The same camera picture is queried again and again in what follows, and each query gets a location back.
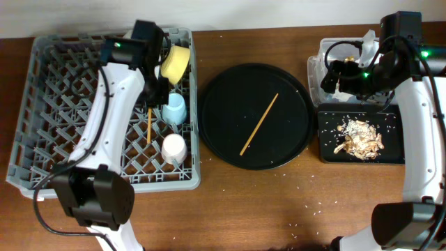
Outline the wooden chopstick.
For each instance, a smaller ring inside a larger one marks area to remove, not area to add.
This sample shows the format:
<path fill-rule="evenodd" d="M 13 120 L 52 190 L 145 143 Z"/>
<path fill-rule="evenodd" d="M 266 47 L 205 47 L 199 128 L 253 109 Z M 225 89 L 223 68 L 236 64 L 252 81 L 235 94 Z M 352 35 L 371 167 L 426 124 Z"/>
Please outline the wooden chopstick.
<path fill-rule="evenodd" d="M 151 143 L 151 124 L 152 124 L 152 108 L 149 107 L 147 110 L 147 138 L 146 138 L 146 143 L 150 144 Z"/>
<path fill-rule="evenodd" d="M 265 118 L 267 117 L 269 111 L 271 110 L 272 106 L 275 104 L 275 101 L 278 97 L 278 93 L 275 94 L 274 98 L 271 100 L 270 104 L 267 106 L 265 112 L 262 114 L 261 118 L 259 119 L 258 123 L 256 124 L 255 128 L 253 129 L 252 133 L 248 137 L 247 141 L 245 142 L 243 148 L 240 150 L 239 156 L 243 156 L 247 148 L 249 147 L 251 141 L 253 140 L 255 134 L 261 127 L 262 123 L 264 122 Z"/>

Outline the blue plastic cup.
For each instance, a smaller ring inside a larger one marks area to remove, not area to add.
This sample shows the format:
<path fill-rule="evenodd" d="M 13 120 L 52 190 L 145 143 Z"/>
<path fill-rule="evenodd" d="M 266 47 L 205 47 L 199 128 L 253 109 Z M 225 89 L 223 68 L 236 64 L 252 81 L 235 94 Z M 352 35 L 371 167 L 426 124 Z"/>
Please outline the blue plastic cup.
<path fill-rule="evenodd" d="M 166 124 L 179 126 L 187 117 L 185 99 L 179 93 L 170 93 L 168 103 L 162 106 L 162 119 Z"/>

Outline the yellow bowl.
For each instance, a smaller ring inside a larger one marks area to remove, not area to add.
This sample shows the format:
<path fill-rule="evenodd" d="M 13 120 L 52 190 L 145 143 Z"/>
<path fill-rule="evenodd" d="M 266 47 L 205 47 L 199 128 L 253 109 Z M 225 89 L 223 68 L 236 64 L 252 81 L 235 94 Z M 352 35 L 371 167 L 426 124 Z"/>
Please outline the yellow bowl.
<path fill-rule="evenodd" d="M 190 55 L 189 48 L 172 45 L 161 65 L 161 76 L 167 78 L 170 84 L 179 83 L 189 65 Z"/>

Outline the pink plastic cup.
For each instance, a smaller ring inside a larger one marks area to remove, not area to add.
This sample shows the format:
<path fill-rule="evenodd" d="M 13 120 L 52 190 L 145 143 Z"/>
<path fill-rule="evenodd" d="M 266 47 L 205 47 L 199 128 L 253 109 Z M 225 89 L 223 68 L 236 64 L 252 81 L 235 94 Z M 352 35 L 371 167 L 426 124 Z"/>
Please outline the pink plastic cup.
<path fill-rule="evenodd" d="M 170 165 L 174 161 L 182 163 L 187 157 L 187 145 L 183 137 L 175 133 L 167 135 L 162 143 L 161 154 L 164 161 Z"/>

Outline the food scraps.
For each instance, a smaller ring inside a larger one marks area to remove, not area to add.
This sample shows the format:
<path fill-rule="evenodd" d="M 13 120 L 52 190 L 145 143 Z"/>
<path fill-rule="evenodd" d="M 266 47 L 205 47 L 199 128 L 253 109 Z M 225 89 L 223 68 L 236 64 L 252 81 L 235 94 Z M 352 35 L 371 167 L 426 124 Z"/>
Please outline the food scraps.
<path fill-rule="evenodd" d="M 366 121 L 349 120 L 343 125 L 338 125 L 337 131 L 344 140 L 334 148 L 334 154 L 344 151 L 360 160 L 373 160 L 380 155 L 379 151 L 385 148 L 382 135 Z"/>

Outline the white napkin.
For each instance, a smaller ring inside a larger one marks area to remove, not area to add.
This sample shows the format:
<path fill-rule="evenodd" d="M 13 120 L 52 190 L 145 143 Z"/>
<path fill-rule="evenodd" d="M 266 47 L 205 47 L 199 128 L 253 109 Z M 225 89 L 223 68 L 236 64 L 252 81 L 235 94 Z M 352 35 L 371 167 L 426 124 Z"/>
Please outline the white napkin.
<path fill-rule="evenodd" d="M 360 41 L 362 45 L 360 49 L 348 44 L 337 45 L 330 51 L 330 56 L 333 56 L 334 60 L 353 61 L 360 68 L 366 68 L 371 63 L 379 46 L 373 30 L 369 30 L 362 38 L 343 38 L 343 40 L 349 42 Z"/>

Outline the grey plate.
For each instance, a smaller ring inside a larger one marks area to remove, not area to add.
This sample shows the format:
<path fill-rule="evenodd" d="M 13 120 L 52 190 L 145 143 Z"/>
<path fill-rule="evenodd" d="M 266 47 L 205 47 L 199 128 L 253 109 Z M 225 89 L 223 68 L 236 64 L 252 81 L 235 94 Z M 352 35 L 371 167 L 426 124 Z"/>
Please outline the grey plate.
<path fill-rule="evenodd" d="M 132 32 L 133 32 L 132 29 L 129 30 L 129 31 L 123 36 L 123 38 L 124 38 L 124 39 L 131 39 L 131 38 L 132 38 Z"/>

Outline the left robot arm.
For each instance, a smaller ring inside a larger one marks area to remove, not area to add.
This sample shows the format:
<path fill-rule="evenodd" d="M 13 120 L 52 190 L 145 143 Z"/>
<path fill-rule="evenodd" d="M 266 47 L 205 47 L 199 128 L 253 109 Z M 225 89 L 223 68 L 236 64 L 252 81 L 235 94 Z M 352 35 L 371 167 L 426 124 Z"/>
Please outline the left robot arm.
<path fill-rule="evenodd" d="M 121 176 L 121 156 L 134 106 L 168 102 L 161 76 L 167 36 L 154 22 L 138 20 L 129 38 L 101 46 L 98 84 L 86 127 L 68 161 L 57 165 L 50 185 L 64 213 L 86 227 L 103 250 L 142 250 L 130 223 L 134 188 Z"/>

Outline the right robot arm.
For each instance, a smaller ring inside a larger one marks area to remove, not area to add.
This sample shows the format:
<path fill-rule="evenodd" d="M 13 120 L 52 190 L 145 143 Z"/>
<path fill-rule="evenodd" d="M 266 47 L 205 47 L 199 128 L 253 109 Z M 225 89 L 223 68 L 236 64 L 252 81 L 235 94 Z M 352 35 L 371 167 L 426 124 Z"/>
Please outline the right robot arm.
<path fill-rule="evenodd" d="M 403 200 L 375 207 L 371 224 L 331 242 L 332 250 L 445 249 L 445 48 L 427 45 L 422 15 L 398 11 L 380 21 L 379 39 L 347 40 L 358 62 L 331 61 L 321 87 L 368 100 L 389 93 L 403 129 Z"/>

